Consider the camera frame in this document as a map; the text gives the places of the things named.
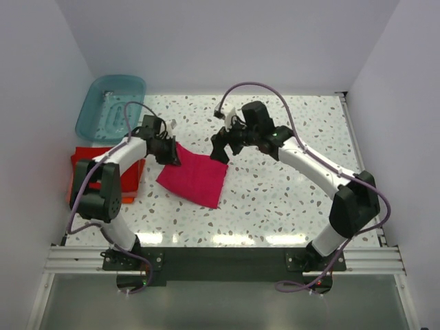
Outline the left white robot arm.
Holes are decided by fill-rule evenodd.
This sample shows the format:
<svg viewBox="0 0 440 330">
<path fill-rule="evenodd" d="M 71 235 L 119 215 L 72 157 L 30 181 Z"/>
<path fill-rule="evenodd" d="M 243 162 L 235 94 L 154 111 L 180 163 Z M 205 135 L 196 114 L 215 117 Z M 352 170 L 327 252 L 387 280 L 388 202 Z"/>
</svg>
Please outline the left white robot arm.
<svg viewBox="0 0 440 330">
<path fill-rule="evenodd" d="M 96 226 L 114 250 L 118 261 L 128 270 L 138 268 L 142 253 L 137 235 L 120 214 L 122 207 L 121 176 L 132 165 L 153 155 L 161 165 L 181 164 L 173 135 L 176 121 L 166 122 L 145 115 L 142 124 L 122 138 L 120 143 L 91 159 L 77 161 L 69 207 L 67 233 L 75 234 Z"/>
</svg>

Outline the magenta t-shirt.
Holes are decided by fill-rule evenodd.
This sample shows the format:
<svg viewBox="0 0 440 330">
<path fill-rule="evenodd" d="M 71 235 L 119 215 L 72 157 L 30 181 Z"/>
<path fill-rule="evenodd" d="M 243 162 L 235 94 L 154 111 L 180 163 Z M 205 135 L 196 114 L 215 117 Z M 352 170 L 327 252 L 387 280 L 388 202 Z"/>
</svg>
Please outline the magenta t-shirt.
<svg viewBox="0 0 440 330">
<path fill-rule="evenodd" d="M 226 179 L 228 165 L 207 155 L 193 153 L 177 145 L 179 166 L 166 165 L 157 183 L 171 193 L 195 204 L 216 209 Z"/>
</svg>

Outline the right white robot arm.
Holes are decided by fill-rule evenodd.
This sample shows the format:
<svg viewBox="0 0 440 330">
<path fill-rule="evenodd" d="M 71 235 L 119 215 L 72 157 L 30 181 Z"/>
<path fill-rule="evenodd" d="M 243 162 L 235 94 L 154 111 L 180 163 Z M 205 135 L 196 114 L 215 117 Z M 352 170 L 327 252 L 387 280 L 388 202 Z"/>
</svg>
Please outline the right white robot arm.
<svg viewBox="0 0 440 330">
<path fill-rule="evenodd" d="M 330 263 L 331 254 L 380 213 L 374 176 L 365 170 L 356 174 L 306 144 L 300 145 L 291 128 L 274 124 L 267 107 L 260 101 L 245 104 L 241 111 L 242 118 L 233 107 L 214 108 L 214 116 L 223 120 L 224 126 L 211 137 L 211 159 L 227 164 L 227 146 L 233 155 L 239 154 L 245 146 L 255 146 L 318 185 L 332 205 L 329 224 L 309 243 L 306 261 L 310 268 L 322 270 Z"/>
</svg>

